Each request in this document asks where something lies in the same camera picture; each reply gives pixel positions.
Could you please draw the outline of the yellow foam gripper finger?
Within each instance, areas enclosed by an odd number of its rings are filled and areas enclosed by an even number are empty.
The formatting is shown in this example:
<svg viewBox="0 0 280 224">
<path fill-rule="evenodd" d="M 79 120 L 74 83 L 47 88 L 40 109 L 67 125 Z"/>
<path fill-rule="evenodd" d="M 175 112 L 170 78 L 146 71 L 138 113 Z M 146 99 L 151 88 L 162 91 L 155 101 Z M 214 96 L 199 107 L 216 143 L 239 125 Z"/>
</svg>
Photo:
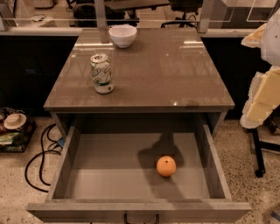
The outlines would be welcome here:
<svg viewBox="0 0 280 224">
<path fill-rule="evenodd" d="M 241 44 L 250 48 L 260 48 L 262 44 L 263 32 L 266 27 L 266 24 L 262 24 L 252 33 L 247 35 L 242 41 Z"/>
<path fill-rule="evenodd" d="M 256 72 L 242 110 L 241 126 L 246 129 L 257 128 L 279 105 L 280 67 L 272 66 L 266 73 Z"/>
</svg>

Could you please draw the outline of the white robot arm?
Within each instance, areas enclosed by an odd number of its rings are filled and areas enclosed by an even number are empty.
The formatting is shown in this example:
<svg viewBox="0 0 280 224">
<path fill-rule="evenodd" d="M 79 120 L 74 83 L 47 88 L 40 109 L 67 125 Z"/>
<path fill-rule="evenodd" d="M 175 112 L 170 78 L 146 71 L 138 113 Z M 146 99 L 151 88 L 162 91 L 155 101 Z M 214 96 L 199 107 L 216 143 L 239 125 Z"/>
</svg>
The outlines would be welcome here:
<svg viewBox="0 0 280 224">
<path fill-rule="evenodd" d="M 280 10 L 266 24 L 246 36 L 241 44 L 259 47 L 262 60 L 271 64 L 267 72 L 255 73 L 242 110 L 241 126 L 254 129 L 262 125 L 280 105 Z"/>
</svg>

